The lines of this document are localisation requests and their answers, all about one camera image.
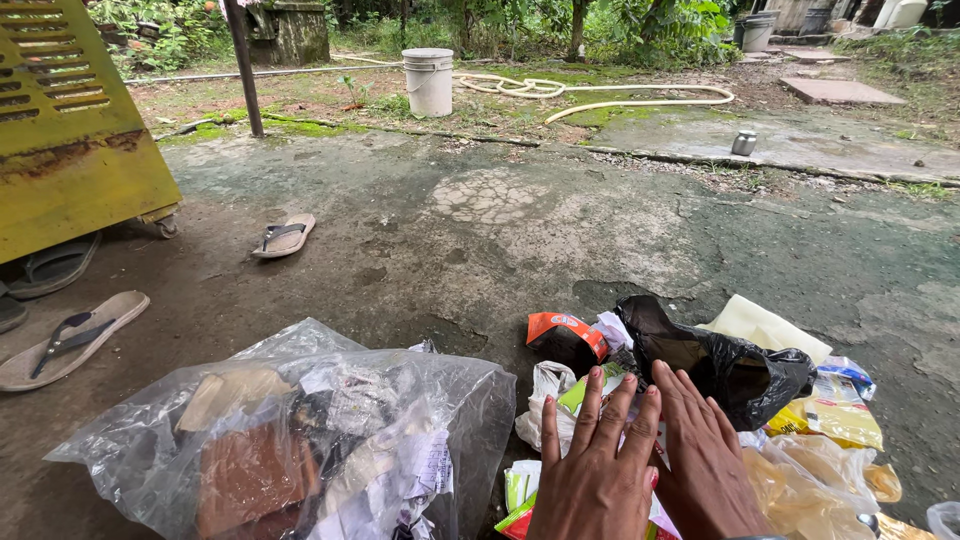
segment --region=hand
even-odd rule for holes
[[[663,394],[670,468],[657,454],[651,462],[660,466],[657,498],[677,532],[689,540],[769,534],[736,430],[720,405],[704,400],[685,371],[674,375],[662,360],[654,361],[653,376]]]
[[[657,437],[660,392],[647,388],[640,412],[617,450],[627,411],[636,393],[636,376],[627,374],[600,415],[603,376],[593,366],[566,457],[560,459],[557,402],[543,404],[542,469],[529,540],[640,539],[647,529],[656,467],[647,461]]]

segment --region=caster wheel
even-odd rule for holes
[[[154,223],[156,223],[156,231],[164,238],[173,238],[180,232],[180,228],[177,227],[177,222],[174,221],[174,216],[172,215],[168,215],[163,219],[157,219]]]

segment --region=paving stone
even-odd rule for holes
[[[800,99],[807,103],[906,103],[897,96],[855,81],[825,81],[822,79],[783,78]]]
[[[819,49],[786,49],[784,52],[797,59],[799,63],[815,63],[825,60],[848,61],[850,59],[850,57],[838,57],[830,51]]]

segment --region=flip-flop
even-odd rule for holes
[[[316,224],[313,214],[299,213],[283,225],[271,225],[263,234],[263,244],[253,250],[251,256],[274,258],[290,255],[303,247],[306,236]]]
[[[7,296],[9,289],[0,282],[0,333],[13,330],[27,319],[27,309]]]
[[[147,295],[130,290],[113,295],[93,311],[67,317],[49,340],[0,365],[0,390],[32,390],[68,375],[149,305]]]
[[[11,298],[26,300],[58,291],[86,270],[97,251],[100,231],[86,234],[28,255],[23,262],[25,275],[10,284]]]

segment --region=yellow metal cabinet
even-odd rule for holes
[[[0,0],[0,262],[181,199],[83,2]]]

